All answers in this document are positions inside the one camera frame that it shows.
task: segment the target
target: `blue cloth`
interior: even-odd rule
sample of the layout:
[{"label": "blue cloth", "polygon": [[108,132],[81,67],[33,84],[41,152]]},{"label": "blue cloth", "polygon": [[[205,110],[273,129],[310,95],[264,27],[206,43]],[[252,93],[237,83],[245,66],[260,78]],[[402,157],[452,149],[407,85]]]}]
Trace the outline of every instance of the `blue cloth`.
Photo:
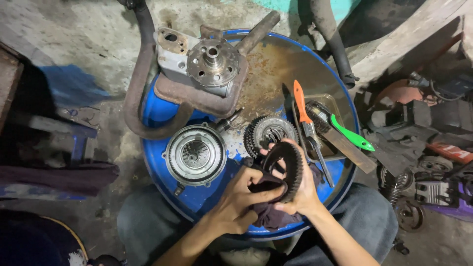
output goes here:
[{"label": "blue cloth", "polygon": [[[381,263],[386,258],[398,224],[392,206],[378,191],[354,183],[332,215],[376,261]],[[131,194],[125,200],[117,223],[118,235],[125,246],[130,266],[152,264],[192,227],[166,202],[154,185]],[[220,244],[221,251],[267,246],[264,242],[216,241],[225,243]],[[335,265],[327,246],[313,228],[302,234],[282,263],[285,266]]]}]

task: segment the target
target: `bolt hole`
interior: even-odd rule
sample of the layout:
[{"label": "bolt hole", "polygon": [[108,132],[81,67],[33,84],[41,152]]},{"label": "bolt hole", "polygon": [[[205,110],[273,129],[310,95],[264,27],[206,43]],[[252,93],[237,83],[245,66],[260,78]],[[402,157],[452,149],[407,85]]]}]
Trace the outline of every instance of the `bolt hole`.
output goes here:
[{"label": "bolt hole", "polygon": [[170,42],[175,42],[177,40],[177,36],[172,34],[172,33],[168,33],[166,34],[166,36],[164,37],[165,40],[168,40]]},{"label": "bolt hole", "polygon": [[209,49],[209,54],[210,54],[210,55],[217,55],[218,53],[219,53],[219,52],[218,52],[217,49],[215,49],[215,48],[210,48],[210,49]]}]

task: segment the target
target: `right hand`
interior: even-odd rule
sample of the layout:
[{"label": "right hand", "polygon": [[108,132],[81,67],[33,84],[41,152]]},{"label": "right hand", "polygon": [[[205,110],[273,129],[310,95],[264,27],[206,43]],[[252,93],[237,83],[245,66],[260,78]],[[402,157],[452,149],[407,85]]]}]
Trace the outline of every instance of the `right hand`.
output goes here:
[{"label": "right hand", "polygon": [[[282,139],[283,142],[288,142],[293,144],[294,146],[297,147],[297,150],[301,154],[301,158],[303,160],[303,171],[302,171],[302,182],[300,184],[299,190],[296,192],[296,196],[292,200],[292,202],[289,203],[276,203],[274,205],[274,208],[276,210],[284,211],[289,214],[295,214],[296,212],[308,216],[314,212],[317,212],[320,208],[325,208],[322,202],[320,202],[319,197],[317,196],[317,188],[315,187],[314,184],[314,178],[312,175],[312,171],[309,168],[309,165],[307,164],[304,156],[304,151],[302,148],[292,139]],[[269,149],[274,146],[274,143],[271,143],[269,145]],[[260,153],[262,155],[267,155],[268,150],[265,149],[260,149]],[[279,160],[278,161],[279,165],[283,169],[286,169],[286,163],[284,160]],[[277,170],[273,170],[272,174],[275,177],[284,179],[286,177],[286,174],[281,174]]]}]

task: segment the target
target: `green-handled brush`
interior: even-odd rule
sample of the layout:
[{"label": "green-handled brush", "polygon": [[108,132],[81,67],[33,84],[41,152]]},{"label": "green-handled brush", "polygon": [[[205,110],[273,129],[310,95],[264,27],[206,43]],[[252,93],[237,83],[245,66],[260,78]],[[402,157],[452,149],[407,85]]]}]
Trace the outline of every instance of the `green-handled brush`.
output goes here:
[{"label": "green-handled brush", "polygon": [[365,149],[367,151],[375,151],[375,148],[371,143],[369,143],[365,138],[362,136],[342,127],[335,118],[335,115],[330,113],[330,111],[320,104],[319,102],[312,100],[306,104],[306,109],[312,111],[313,113],[317,114],[320,118],[324,121],[328,122],[331,126],[340,132],[340,134],[344,135],[351,143],[355,146]]}]

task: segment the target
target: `left hand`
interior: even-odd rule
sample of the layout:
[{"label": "left hand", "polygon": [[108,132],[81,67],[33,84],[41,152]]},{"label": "left hand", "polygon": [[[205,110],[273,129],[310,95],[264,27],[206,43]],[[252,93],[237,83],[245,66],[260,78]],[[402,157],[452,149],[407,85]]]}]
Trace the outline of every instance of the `left hand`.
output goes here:
[{"label": "left hand", "polygon": [[259,170],[242,166],[235,177],[229,182],[219,203],[208,212],[202,220],[209,223],[209,228],[219,237],[223,234],[243,234],[250,224],[258,219],[254,211],[248,207],[256,203],[267,202],[280,196],[284,187],[273,190],[251,193],[250,184],[257,184],[263,177]]}]

